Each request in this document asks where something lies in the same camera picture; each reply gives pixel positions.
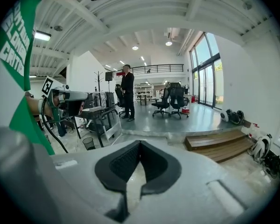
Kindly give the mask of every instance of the ceiling light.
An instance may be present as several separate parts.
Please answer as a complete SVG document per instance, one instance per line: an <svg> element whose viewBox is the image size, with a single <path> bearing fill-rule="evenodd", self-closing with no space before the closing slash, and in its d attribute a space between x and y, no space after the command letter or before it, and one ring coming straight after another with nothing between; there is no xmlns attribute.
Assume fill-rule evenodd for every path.
<svg viewBox="0 0 280 224"><path fill-rule="evenodd" d="M36 31L36 33L34 35L34 38L41 39L41 40L44 40L44 41L48 41L51 38L51 34L41 32L41 31Z"/></svg>

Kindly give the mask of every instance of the chair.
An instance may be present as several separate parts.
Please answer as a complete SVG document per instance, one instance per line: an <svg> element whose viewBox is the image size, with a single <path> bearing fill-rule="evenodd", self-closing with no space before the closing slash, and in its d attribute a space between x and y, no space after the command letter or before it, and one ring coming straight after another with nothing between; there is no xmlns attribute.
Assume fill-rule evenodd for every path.
<svg viewBox="0 0 280 224"><path fill-rule="evenodd" d="M152 104L153 106L156 106L158 108L158 110L154 111L153 113L153 117L154 114L160 113L162 115L162 117L164 117L164 114L170 114L169 112L164 111L163 109L167 109L169 107L169 103L168 103L168 97L169 97L169 91L167 88L164 89L164 95L162 97L162 101L161 102L157 102L158 99L154 99L155 100L155 104Z"/></svg>
<svg viewBox="0 0 280 224"><path fill-rule="evenodd" d="M116 93L117 99L118 99L118 102L117 102L118 107L125 108L125 99L123 98L123 94L122 94L120 88L119 89L116 88L115 93ZM119 111L119 117L125 112L126 112L125 110Z"/></svg>
<svg viewBox="0 0 280 224"><path fill-rule="evenodd" d="M183 88L182 87L172 88L170 90L170 97L171 97L170 104L172 108L177 109L177 111L172 111L171 114L169 114L169 116L171 116L172 114L178 114L179 119L181 119L180 114L184 114L188 118L189 117L188 114L179 112L179 109L185 106L185 102L183 99Z"/></svg>

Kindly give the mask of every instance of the wooden step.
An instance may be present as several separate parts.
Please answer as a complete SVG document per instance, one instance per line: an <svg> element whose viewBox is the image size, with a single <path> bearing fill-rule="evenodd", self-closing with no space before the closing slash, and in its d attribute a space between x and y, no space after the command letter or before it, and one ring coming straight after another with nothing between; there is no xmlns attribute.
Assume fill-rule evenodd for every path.
<svg viewBox="0 0 280 224"><path fill-rule="evenodd" d="M218 147L229 144L235 140L240 140L246 137L246 134L240 130L232 130L218 134L188 136L185 140L185 145L189 151L206 149L210 147Z"/></svg>
<svg viewBox="0 0 280 224"><path fill-rule="evenodd" d="M253 145L253 142L245 137L240 140L234 140L223 146L195 150L192 152L202 154L213 161L220 163L244 153L251 145Z"/></svg>

